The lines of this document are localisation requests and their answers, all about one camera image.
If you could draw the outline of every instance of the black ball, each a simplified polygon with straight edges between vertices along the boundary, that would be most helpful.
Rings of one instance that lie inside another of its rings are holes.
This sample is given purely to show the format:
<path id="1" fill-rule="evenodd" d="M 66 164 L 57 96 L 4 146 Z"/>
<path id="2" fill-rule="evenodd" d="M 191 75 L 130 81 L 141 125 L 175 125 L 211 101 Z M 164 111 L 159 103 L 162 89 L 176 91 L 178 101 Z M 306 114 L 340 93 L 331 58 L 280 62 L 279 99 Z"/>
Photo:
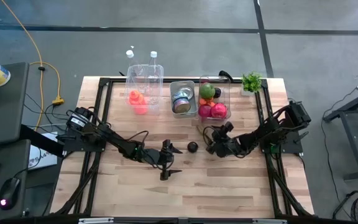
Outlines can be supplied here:
<path id="1" fill-rule="evenodd" d="M 197 151 L 197 149 L 198 149 L 198 145 L 195 142 L 190 142 L 187 145 L 187 150 L 189 150 L 189 152 L 191 152 L 191 153 L 195 153 Z"/>
<path id="2" fill-rule="evenodd" d="M 219 98 L 221 96 L 221 89 L 220 88 L 215 88 L 215 95 L 214 98 Z"/>

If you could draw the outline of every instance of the wooden table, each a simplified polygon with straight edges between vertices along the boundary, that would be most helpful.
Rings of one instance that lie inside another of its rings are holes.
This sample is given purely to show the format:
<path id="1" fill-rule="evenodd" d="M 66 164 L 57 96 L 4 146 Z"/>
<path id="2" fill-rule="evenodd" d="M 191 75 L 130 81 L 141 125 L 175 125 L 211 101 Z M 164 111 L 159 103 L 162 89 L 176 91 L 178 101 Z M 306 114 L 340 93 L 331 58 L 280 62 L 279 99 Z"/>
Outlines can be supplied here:
<path id="1" fill-rule="evenodd" d="M 84 77 L 77 106 L 94 106 L 99 78 Z M 287 105 L 283 79 L 268 78 L 267 82 L 273 110 Z M 92 216 L 273 217 L 266 162 L 260 149 L 255 149 L 244 159 L 234 156 L 219 158 L 206 152 L 203 138 L 196 129 L 197 118 L 176 119 L 172 116 L 168 86 L 169 83 L 164 83 L 159 116 L 136 116 L 125 104 L 125 83 L 114 84 L 108 122 L 113 130 L 125 138 L 148 130 L 150 134 L 145 145 L 154 149 L 159 150 L 162 141 L 170 139 L 183 152 L 175 154 L 172 168 L 183 172 L 173 174 L 167 181 L 160 181 L 158 169 L 125 159 L 117 148 L 108 144 L 101 158 Z M 261 97 L 265 108 L 263 94 Z M 230 136 L 249 133 L 258 127 L 255 97 L 241 96 L 240 84 L 232 85 L 231 111 L 229 121 L 234 125 L 234 130 Z M 186 150 L 190 141 L 196 141 L 199 145 L 195 154 Z M 74 152 L 63 161 L 51 212 L 61 208 L 76 189 L 83 156 L 83 152 Z M 306 210 L 313 213 L 300 158 L 284 154 L 283 164 L 288 187 Z M 83 207 L 87 195 L 85 193 L 83 197 Z M 278 195 L 280 208 L 284 211 L 281 190 L 278 190 Z"/>

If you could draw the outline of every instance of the plastic bin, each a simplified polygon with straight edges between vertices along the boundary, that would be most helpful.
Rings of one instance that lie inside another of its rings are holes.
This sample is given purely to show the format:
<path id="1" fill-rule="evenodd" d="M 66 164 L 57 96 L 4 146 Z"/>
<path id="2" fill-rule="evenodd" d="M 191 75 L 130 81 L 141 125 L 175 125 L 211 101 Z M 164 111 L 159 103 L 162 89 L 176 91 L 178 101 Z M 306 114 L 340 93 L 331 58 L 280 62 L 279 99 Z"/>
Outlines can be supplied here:
<path id="1" fill-rule="evenodd" d="M 163 67 L 158 65 L 156 70 L 149 65 L 141 65 L 139 75 L 132 72 L 135 66 L 128 68 L 125 85 L 125 101 L 130 109 L 138 115 L 158 115 L 163 85 Z"/>
<path id="2" fill-rule="evenodd" d="M 200 117 L 201 121 L 204 120 L 216 120 L 216 121 L 222 121 L 225 119 L 228 119 L 231 117 L 231 112 L 230 112 L 230 79 L 228 77 L 225 76 L 217 76 L 217 75 L 203 75 L 200 77 L 200 83 L 198 86 L 198 108 L 200 108 L 200 99 L 201 99 L 201 95 L 200 95 L 200 90 L 201 90 L 201 86 L 204 83 L 210 83 L 212 84 L 215 88 L 219 88 L 221 89 L 221 96 L 219 98 L 214 98 L 213 102 L 215 104 L 217 103 L 222 103 L 224 106 L 226 106 L 226 116 L 223 118 L 214 118 L 214 117 Z"/>
<path id="3" fill-rule="evenodd" d="M 186 113 L 175 113 L 173 112 L 173 108 L 172 108 L 172 96 L 177 93 L 179 91 L 180 88 L 183 87 L 190 87 L 193 90 L 193 97 L 189 100 L 190 103 L 190 110 L 187 111 Z M 171 82 L 171 84 L 169 84 L 169 89 L 170 89 L 170 96 L 171 96 L 171 110 L 173 113 L 173 117 L 174 118 L 192 118 L 195 117 L 197 115 L 197 111 L 198 111 L 198 104 L 196 102 L 196 95 L 194 92 L 194 82 L 193 81 L 180 81 L 180 82 Z"/>

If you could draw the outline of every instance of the clear plastic container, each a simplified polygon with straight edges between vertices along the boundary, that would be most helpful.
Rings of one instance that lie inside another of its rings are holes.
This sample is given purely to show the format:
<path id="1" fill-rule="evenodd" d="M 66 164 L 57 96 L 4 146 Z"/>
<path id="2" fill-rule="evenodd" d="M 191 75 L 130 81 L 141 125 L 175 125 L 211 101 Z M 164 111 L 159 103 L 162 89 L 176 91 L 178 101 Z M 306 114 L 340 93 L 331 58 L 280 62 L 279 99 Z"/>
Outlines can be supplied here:
<path id="1" fill-rule="evenodd" d="M 132 72 L 133 65 L 128 68 L 127 80 L 125 85 L 125 101 L 131 110 L 138 115 L 158 115 L 160 113 L 160 102 L 163 85 L 163 67 L 154 66 L 149 69 L 149 65 L 141 65 L 140 73 Z"/>
<path id="2" fill-rule="evenodd" d="M 218 98 L 212 98 L 212 100 L 210 99 L 204 99 L 201 97 L 201 91 L 202 91 L 202 85 L 205 83 L 210 83 L 214 88 L 219 88 L 221 90 L 221 95 Z M 210 106 L 212 106 L 211 108 L 211 114 L 209 116 L 200 116 L 200 114 L 198 113 L 198 116 L 201 118 L 201 120 L 217 120 L 217 121 L 222 121 L 225 119 L 230 118 L 231 116 L 231 112 L 230 112 L 230 79 L 228 77 L 225 76 L 217 76 L 217 75 L 203 75 L 200 77 L 200 82 L 199 82 L 199 86 L 198 86 L 198 109 L 202 110 L 202 105 L 201 105 L 201 99 L 205 100 L 208 102 L 208 104 Z M 217 108 L 213 108 L 215 105 L 217 104 L 222 104 L 219 105 L 219 109 Z M 222 106 L 224 106 L 226 108 L 226 114 L 223 112 L 222 110 Z"/>

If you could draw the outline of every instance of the concrete floor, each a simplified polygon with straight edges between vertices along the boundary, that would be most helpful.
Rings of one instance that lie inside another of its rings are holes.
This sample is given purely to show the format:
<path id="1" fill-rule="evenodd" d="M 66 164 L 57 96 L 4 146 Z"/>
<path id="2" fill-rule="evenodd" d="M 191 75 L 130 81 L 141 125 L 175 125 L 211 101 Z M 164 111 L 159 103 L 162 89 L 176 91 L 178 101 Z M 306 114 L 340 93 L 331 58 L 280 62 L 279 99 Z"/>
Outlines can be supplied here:
<path id="1" fill-rule="evenodd" d="M 186 27 L 257 29 L 253 0 L 6 0 L 25 24 L 97 27 Z M 358 30 L 358 0 L 260 0 L 266 29 Z M 0 22 L 16 23 L 0 2 Z M 146 62 L 151 50 L 165 75 L 199 76 L 226 70 L 235 77 L 256 70 L 267 76 L 259 34 L 186 32 L 31 32 L 43 60 L 59 69 L 66 103 L 57 113 L 73 109 L 85 75 L 126 72 L 124 52 Z M 312 123 L 302 140 L 306 175 L 314 210 L 329 218 L 338 205 L 328 169 L 323 134 L 323 111 L 358 85 L 358 35 L 267 35 L 274 77 L 285 79 L 288 96 L 303 101 Z M 37 54 L 23 31 L 0 30 L 0 63 L 33 62 Z M 45 105 L 56 97 L 57 78 L 45 73 Z M 39 73 L 30 69 L 27 93 L 40 101 Z M 37 110 L 29 99 L 26 105 Z M 35 125 L 37 114 L 24 111 L 24 124 Z M 358 190 L 358 180 L 345 182 L 344 174 L 357 166 L 339 120 L 324 124 L 339 197 Z M 56 178 L 58 167 L 43 175 Z M 31 189 L 29 195 L 50 192 L 51 186 Z M 47 198 L 29 200 L 34 215 Z M 343 212 L 338 215 L 348 219 Z"/>

